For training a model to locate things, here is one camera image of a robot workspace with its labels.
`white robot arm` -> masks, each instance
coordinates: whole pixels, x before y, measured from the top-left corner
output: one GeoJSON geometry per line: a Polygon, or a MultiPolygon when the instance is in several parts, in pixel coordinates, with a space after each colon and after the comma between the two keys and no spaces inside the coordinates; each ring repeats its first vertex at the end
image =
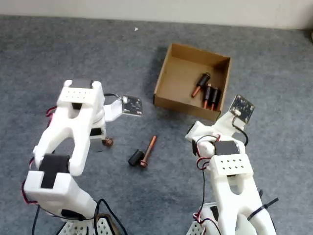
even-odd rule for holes
{"type": "Polygon", "coordinates": [[[22,188],[25,195],[42,209],[71,222],[84,223],[84,231],[92,220],[96,202],[76,184],[73,176],[83,173],[89,147],[97,151],[106,138],[106,122],[122,114],[142,115],[140,99],[122,96],[104,105],[101,83],[94,81],[88,88],[73,87],[72,80],[64,83],[53,118],[33,150],[38,170],[28,172],[22,188]],[[66,138],[73,138],[71,155],[54,153],[66,138]]]}
{"type": "Polygon", "coordinates": [[[204,171],[210,173],[216,198],[216,203],[204,204],[195,215],[193,229],[201,224],[203,233],[210,235],[276,235],[255,185],[245,144],[231,137],[235,132],[243,132],[253,109],[250,102],[238,95],[213,126],[197,121],[186,135],[193,143],[194,153],[201,157],[199,160],[209,161],[204,171]],[[213,215],[214,207],[218,216],[213,215]]]}

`wire bundle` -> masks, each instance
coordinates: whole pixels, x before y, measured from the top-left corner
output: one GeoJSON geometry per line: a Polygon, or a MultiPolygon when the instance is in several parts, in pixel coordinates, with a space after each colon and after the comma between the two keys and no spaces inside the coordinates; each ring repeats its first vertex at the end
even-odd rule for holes
{"type": "MultiPolygon", "coordinates": [[[[196,142],[196,147],[197,147],[197,154],[198,154],[198,159],[197,159],[197,168],[199,170],[202,171],[202,176],[203,176],[203,195],[202,195],[202,203],[201,203],[201,207],[199,209],[199,211],[197,213],[193,213],[193,218],[199,223],[199,224],[203,224],[205,221],[211,221],[216,229],[218,230],[219,234],[221,235],[221,232],[219,230],[219,227],[217,226],[217,224],[215,223],[215,221],[211,218],[205,218],[205,219],[200,219],[200,214],[201,214],[201,211],[203,209],[203,205],[204,205],[204,197],[205,197],[205,175],[204,175],[204,170],[207,168],[207,165],[210,163],[210,160],[211,160],[211,157],[201,157],[200,156],[200,153],[199,153],[199,149],[198,149],[198,143],[199,141],[204,138],[204,137],[214,137],[215,138],[215,141],[214,142],[217,142],[220,140],[220,137],[221,136],[213,136],[213,135],[205,135],[205,136],[202,136],[200,137],[197,142],[196,142]],[[202,167],[199,167],[199,162],[201,162],[202,160],[207,160],[206,162],[204,162],[202,164],[202,167]]],[[[204,231],[202,233],[202,235],[205,235],[206,234],[206,228],[204,228],[204,231]]]]}

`cardboard box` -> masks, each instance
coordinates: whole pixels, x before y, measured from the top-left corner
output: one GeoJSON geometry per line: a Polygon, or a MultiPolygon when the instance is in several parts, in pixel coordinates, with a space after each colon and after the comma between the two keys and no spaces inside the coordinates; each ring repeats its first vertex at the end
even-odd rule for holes
{"type": "Polygon", "coordinates": [[[158,77],[154,104],[170,110],[217,120],[223,108],[230,71],[230,57],[194,47],[171,44],[158,77]],[[203,108],[203,91],[191,94],[205,72],[211,74],[209,83],[221,90],[216,110],[203,108]]]}

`red wire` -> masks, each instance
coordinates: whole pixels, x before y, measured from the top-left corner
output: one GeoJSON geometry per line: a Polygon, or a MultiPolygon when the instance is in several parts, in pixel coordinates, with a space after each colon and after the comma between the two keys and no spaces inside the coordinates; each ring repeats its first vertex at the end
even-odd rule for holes
{"type": "MultiPolygon", "coordinates": [[[[211,158],[210,158],[210,157],[200,157],[200,158],[198,158],[198,159],[197,159],[197,167],[198,167],[199,162],[202,161],[202,160],[204,160],[204,159],[210,160],[211,158]]],[[[206,169],[206,166],[205,166],[205,167],[198,167],[198,169],[199,169],[199,170],[204,170],[204,169],[206,169]]]]}
{"type": "Polygon", "coordinates": [[[26,181],[26,180],[24,180],[24,181],[22,182],[22,187],[21,187],[22,196],[23,196],[23,198],[24,198],[24,202],[27,203],[27,204],[36,204],[36,203],[38,203],[37,201],[29,201],[29,200],[27,199],[26,194],[25,194],[25,191],[24,191],[25,181],[26,181]]]}
{"type": "Polygon", "coordinates": [[[51,108],[49,108],[46,112],[45,112],[45,116],[49,117],[52,115],[52,111],[55,110],[57,108],[57,106],[53,106],[51,108]]]}

